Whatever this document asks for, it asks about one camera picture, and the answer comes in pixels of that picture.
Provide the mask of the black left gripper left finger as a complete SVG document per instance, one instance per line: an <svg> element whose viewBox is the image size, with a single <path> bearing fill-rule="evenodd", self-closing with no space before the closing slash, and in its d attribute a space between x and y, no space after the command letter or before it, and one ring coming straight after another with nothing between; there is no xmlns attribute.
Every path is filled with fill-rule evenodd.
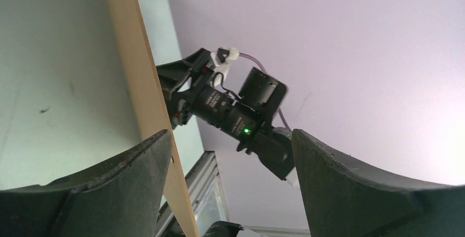
<svg viewBox="0 0 465 237"><path fill-rule="evenodd" d="M171 142L161 130L49 184L1 191L1 236L155 236Z"/></svg>

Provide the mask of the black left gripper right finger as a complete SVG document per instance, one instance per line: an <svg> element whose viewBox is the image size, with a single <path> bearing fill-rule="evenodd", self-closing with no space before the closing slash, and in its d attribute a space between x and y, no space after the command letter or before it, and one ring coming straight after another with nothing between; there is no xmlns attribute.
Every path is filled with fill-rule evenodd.
<svg viewBox="0 0 465 237"><path fill-rule="evenodd" d="M464 186L413 179L301 129L292 149L311 236L464 236Z"/></svg>

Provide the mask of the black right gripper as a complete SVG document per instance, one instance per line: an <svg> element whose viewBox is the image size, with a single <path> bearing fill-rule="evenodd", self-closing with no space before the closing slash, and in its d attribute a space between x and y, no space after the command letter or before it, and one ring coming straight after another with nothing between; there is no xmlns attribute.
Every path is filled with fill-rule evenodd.
<svg viewBox="0 0 465 237"><path fill-rule="evenodd" d="M210 51L201 48L194 54L163 65L156 65L161 89L168 94L168 116L171 127L185 126L193 116L226 130L234 100L229 92L216 89Z"/></svg>

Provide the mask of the brown cardboard backing board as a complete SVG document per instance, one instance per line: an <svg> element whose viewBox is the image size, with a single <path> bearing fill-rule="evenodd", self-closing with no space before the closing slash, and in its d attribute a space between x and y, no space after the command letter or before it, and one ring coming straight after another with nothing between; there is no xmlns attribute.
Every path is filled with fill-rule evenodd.
<svg viewBox="0 0 465 237"><path fill-rule="evenodd" d="M171 121L138 0L107 0L131 101L142 139L167 129ZM175 139L163 193L185 236L199 236Z"/></svg>

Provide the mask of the orange wooden picture frame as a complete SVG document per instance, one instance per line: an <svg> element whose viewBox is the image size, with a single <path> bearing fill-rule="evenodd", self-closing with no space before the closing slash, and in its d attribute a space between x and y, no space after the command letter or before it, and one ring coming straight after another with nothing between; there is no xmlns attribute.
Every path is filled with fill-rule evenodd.
<svg viewBox="0 0 465 237"><path fill-rule="evenodd" d="M1 189L139 141L106 0L1 0Z"/></svg>

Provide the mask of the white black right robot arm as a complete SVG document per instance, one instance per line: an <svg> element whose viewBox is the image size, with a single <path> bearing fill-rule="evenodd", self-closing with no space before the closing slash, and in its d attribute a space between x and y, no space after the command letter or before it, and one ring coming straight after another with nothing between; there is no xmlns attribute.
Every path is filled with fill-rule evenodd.
<svg viewBox="0 0 465 237"><path fill-rule="evenodd" d="M237 151L256 154L272 174L298 188L292 130L274 127L287 86L256 63L241 89L224 87L231 63L243 58L235 48L199 49L175 62L157 66L171 126L198 117L238 141Z"/></svg>

